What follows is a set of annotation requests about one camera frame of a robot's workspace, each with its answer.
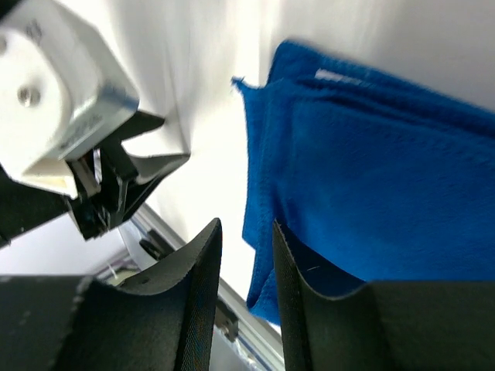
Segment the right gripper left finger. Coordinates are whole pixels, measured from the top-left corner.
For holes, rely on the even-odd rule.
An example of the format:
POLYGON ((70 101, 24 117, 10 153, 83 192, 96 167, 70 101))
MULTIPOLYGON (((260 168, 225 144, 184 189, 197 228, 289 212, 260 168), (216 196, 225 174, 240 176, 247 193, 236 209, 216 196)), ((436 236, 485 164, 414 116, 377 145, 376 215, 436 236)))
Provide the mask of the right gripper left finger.
POLYGON ((206 370, 222 255, 211 220, 118 286, 91 276, 1 279, 3 370, 206 370))

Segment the blue towel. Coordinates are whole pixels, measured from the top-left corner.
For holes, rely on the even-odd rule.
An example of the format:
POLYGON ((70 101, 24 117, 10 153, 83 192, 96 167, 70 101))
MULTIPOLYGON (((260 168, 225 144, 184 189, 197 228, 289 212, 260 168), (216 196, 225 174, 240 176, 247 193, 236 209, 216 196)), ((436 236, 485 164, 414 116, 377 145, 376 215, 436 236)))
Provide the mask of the blue towel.
POLYGON ((255 260, 247 307, 278 314, 272 224, 330 295, 375 280, 494 277, 494 114, 291 40, 244 100, 255 260))

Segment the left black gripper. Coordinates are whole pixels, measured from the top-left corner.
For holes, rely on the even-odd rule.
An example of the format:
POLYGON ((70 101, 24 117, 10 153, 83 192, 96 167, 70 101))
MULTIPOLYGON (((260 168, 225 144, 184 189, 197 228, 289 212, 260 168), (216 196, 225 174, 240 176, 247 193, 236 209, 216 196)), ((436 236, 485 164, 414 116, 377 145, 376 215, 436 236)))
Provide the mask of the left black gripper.
POLYGON ((1 173, 1 245, 69 213, 85 240, 99 237, 128 221, 159 183, 189 160, 188 154, 138 158, 123 141, 160 128, 165 118, 142 111, 82 158, 76 172, 76 199, 36 189, 1 173))

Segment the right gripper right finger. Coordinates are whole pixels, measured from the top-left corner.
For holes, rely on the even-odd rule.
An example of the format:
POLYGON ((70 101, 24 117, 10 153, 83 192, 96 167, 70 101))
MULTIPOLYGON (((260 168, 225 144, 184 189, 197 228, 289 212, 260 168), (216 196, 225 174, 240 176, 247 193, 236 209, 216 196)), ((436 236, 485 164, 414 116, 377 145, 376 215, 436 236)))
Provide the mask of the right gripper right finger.
POLYGON ((273 225, 288 370, 492 370, 491 281, 362 283, 273 225))

